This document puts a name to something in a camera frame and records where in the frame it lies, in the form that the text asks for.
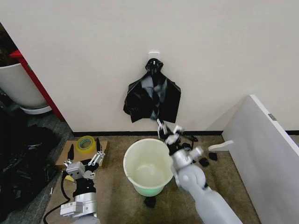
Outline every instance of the roll of tape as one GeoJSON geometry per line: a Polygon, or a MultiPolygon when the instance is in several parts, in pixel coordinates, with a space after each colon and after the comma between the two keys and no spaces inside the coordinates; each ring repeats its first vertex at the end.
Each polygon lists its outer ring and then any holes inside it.
{"type": "Polygon", "coordinates": [[[76,149],[80,153],[90,153],[95,152],[95,141],[92,136],[83,136],[79,138],[76,142],[76,149]]]}

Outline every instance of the carpet floor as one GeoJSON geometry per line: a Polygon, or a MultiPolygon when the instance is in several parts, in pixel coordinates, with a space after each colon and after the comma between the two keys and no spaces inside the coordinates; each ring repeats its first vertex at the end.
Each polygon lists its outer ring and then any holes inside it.
{"type": "MultiPolygon", "coordinates": [[[[75,139],[66,122],[60,122],[54,114],[33,116],[28,119],[28,125],[37,124],[50,128],[60,139],[58,145],[52,149],[49,159],[56,161],[64,143],[68,139],[75,139]]],[[[98,216],[102,224],[179,224],[202,223],[199,218],[194,200],[182,190],[179,190],[174,179],[157,195],[155,208],[151,209],[143,203],[144,197],[139,195],[123,172],[123,156],[128,147],[135,141],[147,136],[107,136],[101,140],[109,141],[109,151],[106,156],[104,169],[96,171],[95,187],[97,189],[98,216]]],[[[291,136],[299,144],[299,136],[291,136]]],[[[221,136],[198,136],[200,145],[207,147],[223,142],[221,136]]],[[[260,223],[252,206],[247,191],[237,172],[229,152],[218,152],[218,161],[209,160],[210,165],[202,168],[208,185],[218,191],[235,211],[244,224],[260,223]]],[[[38,196],[22,209],[10,213],[2,224],[38,224],[42,223],[45,211],[50,210],[64,201],[60,191],[60,174],[57,175],[38,196]]],[[[75,184],[65,181],[66,193],[71,196],[75,184]]],[[[74,221],[67,217],[60,217],[59,210],[48,216],[49,224],[68,224],[74,221]]]]}

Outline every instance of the white wall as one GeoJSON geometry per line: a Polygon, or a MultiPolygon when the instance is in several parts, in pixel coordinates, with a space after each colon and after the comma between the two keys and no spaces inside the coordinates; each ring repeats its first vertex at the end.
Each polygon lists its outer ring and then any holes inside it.
{"type": "Polygon", "coordinates": [[[150,49],[182,90],[177,123],[223,130],[255,93],[299,129],[297,0],[3,0],[0,21],[73,131],[156,130],[122,111],[150,49]]]}

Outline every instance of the white panel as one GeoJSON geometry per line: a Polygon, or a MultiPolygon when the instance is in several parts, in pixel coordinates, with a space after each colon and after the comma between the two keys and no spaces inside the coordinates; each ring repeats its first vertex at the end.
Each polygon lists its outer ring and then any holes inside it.
{"type": "Polygon", "coordinates": [[[0,21],[73,131],[152,131],[123,109],[156,49],[177,123],[223,130],[256,93],[299,129],[298,0],[2,0],[0,21]]]}
{"type": "Polygon", "coordinates": [[[261,222],[299,223],[299,148],[268,114],[250,95],[222,135],[261,222]]]}

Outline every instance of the plastic bucket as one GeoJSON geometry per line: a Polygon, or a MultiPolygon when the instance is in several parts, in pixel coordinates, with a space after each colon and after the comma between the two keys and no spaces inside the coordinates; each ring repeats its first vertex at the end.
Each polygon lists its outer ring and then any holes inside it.
{"type": "Polygon", "coordinates": [[[157,139],[139,140],[126,151],[123,169],[139,194],[155,196],[172,179],[168,153],[168,147],[157,139]]]}

